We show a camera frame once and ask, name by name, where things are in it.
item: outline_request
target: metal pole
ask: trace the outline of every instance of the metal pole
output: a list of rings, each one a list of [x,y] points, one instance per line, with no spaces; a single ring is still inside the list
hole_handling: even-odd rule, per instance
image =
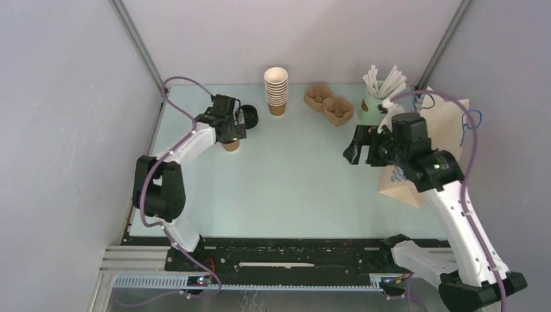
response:
[[[140,37],[140,34],[138,33],[136,26],[132,22],[132,19],[130,18],[130,14],[128,13],[126,7],[124,6],[123,1],[110,0],[110,2],[113,6],[113,9],[115,10],[115,13],[119,17],[119,20],[121,21],[122,26],[126,30],[126,33],[130,38],[130,41],[132,41],[132,44],[136,48],[136,51],[138,52],[140,59],[142,59],[142,61],[144,62],[144,65],[146,65],[149,75],[151,76],[151,78],[153,78],[155,84],[157,85],[157,88],[160,91],[162,87],[162,79],[160,78],[159,71],[155,66],[155,63],[153,62],[151,55],[147,51],[146,45],[144,44],[142,37]]]
[[[461,4],[457,8],[457,11],[455,12],[454,17],[452,18],[452,21],[450,22],[448,28],[446,29],[446,32],[444,33],[444,36],[442,37],[442,40],[440,40],[440,43],[438,44],[438,47],[436,48],[436,51],[434,52],[431,60],[429,61],[429,64],[425,68],[425,71],[423,72],[423,75],[421,76],[421,79],[419,80],[419,83],[416,86],[416,89],[425,89],[428,85],[428,81],[430,77],[432,76],[432,73],[434,72],[434,69],[436,68],[436,65],[438,65],[440,58],[446,51],[446,48],[452,41],[452,38],[454,37],[455,32],[459,28],[459,25],[467,15],[467,10],[470,8],[470,5],[474,2],[474,0],[462,0]]]

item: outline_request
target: black lid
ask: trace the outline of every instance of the black lid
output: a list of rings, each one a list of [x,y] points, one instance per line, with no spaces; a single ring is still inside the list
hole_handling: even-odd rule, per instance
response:
[[[245,128],[253,129],[258,124],[258,112],[253,105],[241,105],[241,108],[235,111],[235,119],[238,119],[239,110],[243,111],[245,119]]]

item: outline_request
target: brown paper bag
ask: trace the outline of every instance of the brown paper bag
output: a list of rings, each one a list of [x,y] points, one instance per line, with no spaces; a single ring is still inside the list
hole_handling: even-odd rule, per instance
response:
[[[453,102],[445,102],[439,96],[433,97],[434,105],[432,99],[425,96],[420,108],[420,115],[427,120],[432,148],[447,150],[459,160],[463,138],[463,111]],[[468,99],[459,102],[468,109]],[[396,166],[387,166],[384,169],[379,193],[418,208],[425,204],[425,199],[417,192],[415,185],[408,181],[402,169]]]

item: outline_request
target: green container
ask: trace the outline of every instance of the green container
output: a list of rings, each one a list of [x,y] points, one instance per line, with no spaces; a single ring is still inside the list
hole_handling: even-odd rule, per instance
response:
[[[382,80],[377,81],[379,89],[383,85]],[[384,115],[381,114],[377,106],[383,103],[382,99],[376,99],[369,94],[367,86],[365,87],[365,96],[363,98],[364,103],[367,106],[367,111],[365,111],[363,105],[357,110],[358,119],[361,125],[379,125],[384,118]]]

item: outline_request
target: white tabletop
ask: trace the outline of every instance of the white tabletop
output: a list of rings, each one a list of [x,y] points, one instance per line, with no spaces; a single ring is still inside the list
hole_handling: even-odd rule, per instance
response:
[[[184,169],[184,214],[206,237],[380,238],[403,233],[416,239],[445,239],[425,204],[415,208],[378,194],[382,168],[350,165],[342,152],[357,118],[334,127],[303,101],[307,85],[291,85],[284,115],[268,112],[263,85],[210,86],[242,104],[254,105],[258,125],[233,153],[215,144]],[[359,109],[363,84],[330,85]],[[192,116],[211,105],[196,86],[175,86],[170,99]],[[412,99],[406,99],[409,105]],[[166,150],[190,128],[170,106],[162,116],[153,153]],[[131,236],[163,236],[145,228],[135,213]]]

